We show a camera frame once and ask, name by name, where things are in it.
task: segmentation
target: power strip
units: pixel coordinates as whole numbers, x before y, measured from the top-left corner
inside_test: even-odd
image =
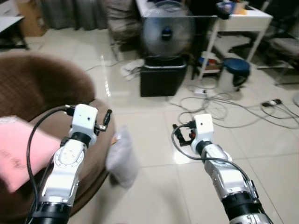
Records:
[[[266,102],[261,103],[264,107],[271,107],[282,104],[282,101],[280,99],[273,99]]]
[[[207,97],[207,91],[202,88],[195,88],[193,92],[197,97]]]

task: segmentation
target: floor tile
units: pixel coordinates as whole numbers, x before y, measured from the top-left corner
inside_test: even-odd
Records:
[[[109,89],[110,105],[115,113],[157,112],[162,111],[165,97],[140,97],[140,78],[126,80],[120,73],[120,67],[125,62],[107,68],[110,74]]]
[[[175,165],[142,168],[131,189],[106,179],[98,197],[97,224],[189,224]]]
[[[117,128],[127,125],[142,166],[174,163],[162,112],[115,114],[115,120]]]
[[[55,30],[49,29],[43,36],[46,43],[78,43],[86,31],[72,28]]]
[[[223,93],[223,91],[219,88],[208,90],[207,92],[209,96],[215,96],[216,94]],[[240,104],[243,106],[253,106],[259,105],[261,103],[260,96],[252,87],[247,86],[246,84],[238,92],[230,92],[229,95],[222,94],[218,97],[228,99],[236,104]]]
[[[298,92],[298,85],[285,85],[285,86],[275,86],[275,85],[256,85],[253,87],[257,94],[260,96],[261,101],[267,101],[272,99],[281,99],[284,103],[292,103],[293,95]]]
[[[193,91],[197,86],[204,88],[210,78],[204,78],[203,80],[191,80],[191,72],[192,67],[188,66],[185,78],[180,88],[174,96],[167,97],[163,111],[180,111],[181,108],[177,105],[181,105],[188,110],[197,110],[202,106],[203,98],[196,96]]]
[[[42,43],[29,43],[28,44],[31,51],[39,51],[40,48],[42,48]]]
[[[271,200],[247,160],[236,163],[244,169],[257,187],[263,208],[276,224],[282,224]],[[227,215],[202,163],[178,165],[179,177],[192,224],[228,223]]]
[[[84,71],[93,70],[102,66],[102,61],[97,59],[72,59],[71,61]]]
[[[39,52],[71,60],[76,46],[76,43],[45,43]]]
[[[282,221],[285,224],[299,223],[298,154],[249,161]]]
[[[290,118],[283,119],[282,122],[284,125],[292,128],[290,129],[290,131],[295,135],[295,137],[299,138],[299,108],[295,104],[287,104],[285,106],[287,108],[285,108],[283,105],[280,105],[276,109],[269,108],[266,110],[267,112],[274,111],[272,113],[273,116],[277,116],[279,118]]]
[[[75,215],[70,217],[68,224],[95,224],[98,223],[98,197],[100,193],[97,192],[92,199],[84,205],[84,207],[79,210]]]
[[[166,124],[167,124],[167,128],[168,128],[168,133],[169,133],[169,139],[171,142],[171,133],[173,130],[172,124],[179,125],[178,116],[181,112],[171,111],[171,112],[164,112],[164,113],[165,113],[165,119],[166,119]],[[181,121],[184,123],[186,123],[190,120],[191,120],[191,117],[189,116],[189,114],[184,114],[181,116]],[[189,133],[190,133],[189,129],[182,128],[181,131],[182,131],[183,136],[185,137],[185,140],[190,139],[189,138]],[[245,158],[244,153],[242,152],[240,146],[237,144],[237,142],[236,142],[234,136],[232,135],[232,133],[230,132],[230,130],[214,125],[213,141],[215,144],[220,145],[224,151],[229,153],[233,159]],[[174,146],[172,146],[172,147],[173,147],[174,159],[175,159],[176,163],[180,164],[180,163],[196,162],[194,160],[190,160],[190,159],[186,158],[184,155],[182,155],[180,152],[178,152]],[[191,150],[190,146],[182,147],[181,149],[188,155],[198,157],[198,155],[195,155],[194,152]]]
[[[44,43],[44,36],[25,37],[27,43]]]
[[[257,121],[242,128],[231,129],[247,157],[298,153],[298,139],[289,129],[260,120],[241,108],[229,110],[229,115],[227,124],[232,127]],[[285,125],[281,120],[267,119],[279,125]]]
[[[256,68],[251,69],[249,80],[246,84],[252,84],[254,86],[272,86],[274,84],[274,79],[264,70],[258,70]]]
[[[108,44],[94,41],[81,42],[75,51],[73,59],[101,60],[106,65],[116,62]]]
[[[109,44],[108,30],[95,29],[95,30],[84,31],[81,36],[81,42],[99,42],[99,43]]]
[[[110,89],[108,81],[110,79],[107,67],[98,66],[87,71],[87,74],[92,79],[93,85],[96,90],[95,97],[101,99],[105,103],[109,104]]]

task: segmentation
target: white plastic bag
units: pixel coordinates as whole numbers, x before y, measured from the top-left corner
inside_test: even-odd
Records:
[[[114,137],[116,142],[109,149],[106,168],[122,187],[130,188],[138,175],[139,162],[127,127],[121,127]]]

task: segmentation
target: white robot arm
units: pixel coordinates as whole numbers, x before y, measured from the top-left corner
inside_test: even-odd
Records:
[[[107,111],[103,125],[97,124],[98,110],[85,104],[67,106],[65,113],[73,117],[69,137],[63,140],[54,154],[54,168],[46,181],[30,224],[68,222],[85,154],[94,145],[99,133],[106,131],[112,111]]]
[[[172,140],[175,147],[183,153],[174,141],[176,135],[181,146],[189,142],[192,151],[200,155],[200,158],[196,158],[183,153],[191,159],[203,161],[205,171],[211,177],[228,216],[229,224],[272,224],[258,200],[253,181],[232,162],[227,152],[213,144],[214,128],[210,114],[197,115],[187,125],[173,127]],[[179,130],[181,127],[192,129],[191,141],[185,141]]]

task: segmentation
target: fan guard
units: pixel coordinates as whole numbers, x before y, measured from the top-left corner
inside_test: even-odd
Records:
[[[158,2],[143,17],[142,42],[147,52],[157,59],[180,56],[191,46],[194,36],[194,18],[179,2]]]

